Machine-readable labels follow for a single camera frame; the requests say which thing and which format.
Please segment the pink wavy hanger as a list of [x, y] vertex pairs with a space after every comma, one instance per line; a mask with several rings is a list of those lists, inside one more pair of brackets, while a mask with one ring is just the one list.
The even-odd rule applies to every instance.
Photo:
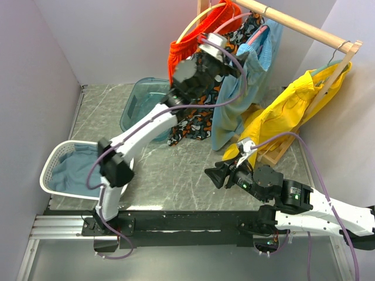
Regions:
[[262, 35], [266, 30], [268, 29], [267, 25], [262, 25], [256, 33], [250, 38], [250, 40], [247, 42], [249, 46], [257, 39], [260, 35]]

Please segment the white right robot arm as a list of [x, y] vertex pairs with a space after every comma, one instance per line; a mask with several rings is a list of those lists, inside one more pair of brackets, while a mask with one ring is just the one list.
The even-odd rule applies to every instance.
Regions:
[[218, 189], [238, 186], [261, 202], [252, 220], [239, 223], [241, 231], [262, 236], [278, 231], [314, 232], [342, 237], [355, 249], [374, 250], [374, 207], [327, 200], [314, 188], [285, 179], [268, 165], [253, 168], [230, 159], [204, 172]]

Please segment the light blue shorts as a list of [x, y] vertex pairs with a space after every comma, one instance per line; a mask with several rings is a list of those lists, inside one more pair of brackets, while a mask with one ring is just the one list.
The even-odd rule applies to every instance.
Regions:
[[243, 70], [246, 78], [227, 76], [224, 78], [217, 98], [219, 104], [239, 96], [238, 99], [222, 107], [216, 107], [213, 113], [211, 140], [212, 149], [221, 149], [235, 134], [244, 130], [242, 114], [252, 104], [263, 99], [274, 62], [278, 54], [283, 26], [271, 19], [260, 35], [252, 35], [241, 44], [236, 56], [247, 53]]

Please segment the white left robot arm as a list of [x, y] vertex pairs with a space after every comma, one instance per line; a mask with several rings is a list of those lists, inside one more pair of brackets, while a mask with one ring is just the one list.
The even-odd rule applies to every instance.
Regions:
[[178, 124], [190, 110], [215, 108], [214, 104], [200, 104], [206, 88], [216, 76], [245, 76], [244, 64], [249, 53], [235, 56], [226, 50], [218, 57], [207, 52], [182, 60], [172, 77], [169, 92], [151, 112], [126, 132], [98, 142], [101, 182], [96, 213], [96, 229], [103, 235], [112, 234], [117, 227], [121, 190], [133, 178], [131, 160], [159, 134]]

